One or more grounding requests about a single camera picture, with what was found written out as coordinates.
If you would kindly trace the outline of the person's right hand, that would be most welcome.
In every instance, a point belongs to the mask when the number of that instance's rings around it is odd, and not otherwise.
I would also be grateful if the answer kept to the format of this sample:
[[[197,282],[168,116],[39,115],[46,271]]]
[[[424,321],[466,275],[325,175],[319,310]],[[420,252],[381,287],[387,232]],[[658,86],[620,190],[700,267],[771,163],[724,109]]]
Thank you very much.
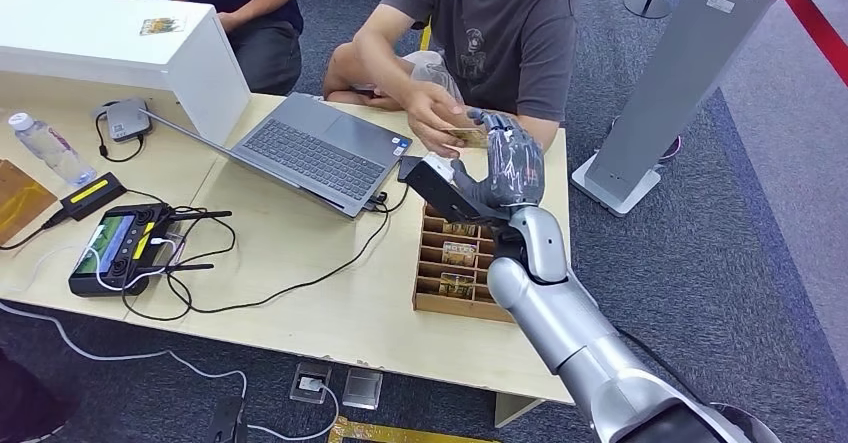
[[[449,131],[471,124],[463,105],[443,87],[414,80],[404,83],[398,101],[408,115],[410,129],[429,151],[445,158],[459,157],[465,143]]]

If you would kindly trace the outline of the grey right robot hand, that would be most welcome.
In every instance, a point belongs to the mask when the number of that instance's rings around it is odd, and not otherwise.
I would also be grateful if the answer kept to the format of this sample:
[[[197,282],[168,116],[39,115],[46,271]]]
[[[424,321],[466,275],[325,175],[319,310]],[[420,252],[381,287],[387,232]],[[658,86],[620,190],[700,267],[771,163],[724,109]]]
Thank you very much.
[[[471,108],[471,120],[487,130],[488,175],[471,178],[459,160],[451,162],[453,182],[469,199],[491,208],[537,206],[545,189],[544,152],[517,119]]]

